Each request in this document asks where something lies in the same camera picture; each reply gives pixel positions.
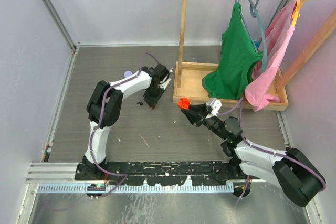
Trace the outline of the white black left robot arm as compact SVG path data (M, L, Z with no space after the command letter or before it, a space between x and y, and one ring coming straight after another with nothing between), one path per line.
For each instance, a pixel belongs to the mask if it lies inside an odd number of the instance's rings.
M144 66L118 81L97 83L87 105L90 138L82 159L89 177L99 180L105 174L107 140L111 127L120 116L123 100L144 90L144 102L154 109L171 81L169 75L168 69L159 63L154 68Z

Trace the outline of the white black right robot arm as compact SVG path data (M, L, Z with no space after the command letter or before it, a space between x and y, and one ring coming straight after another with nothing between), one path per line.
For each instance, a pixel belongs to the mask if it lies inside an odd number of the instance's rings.
M223 140L221 147L231 158L233 177L263 179L281 188L300 207L326 189L325 178L299 149L281 151L256 144L243 136L240 118L221 120L220 100L211 98L204 104L192 105L189 99L182 98L178 107L192 125L204 126Z

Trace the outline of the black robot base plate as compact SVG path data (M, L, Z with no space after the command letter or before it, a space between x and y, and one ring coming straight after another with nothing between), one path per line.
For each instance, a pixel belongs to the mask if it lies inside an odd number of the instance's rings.
M105 174L99 169L89 171L79 163L75 173L76 181L106 180L116 185L127 174L123 184L140 186L182 186L191 179L193 186L226 185L231 179L247 178L242 172L233 173L230 163L223 161L180 161L180 162L106 162L102 167L115 175Z

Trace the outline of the orange earbud charging case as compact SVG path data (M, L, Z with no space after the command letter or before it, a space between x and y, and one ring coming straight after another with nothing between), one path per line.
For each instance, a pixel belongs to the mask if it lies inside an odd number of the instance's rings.
M180 98L178 102L178 107L180 109L188 110L190 107L190 100L188 98Z

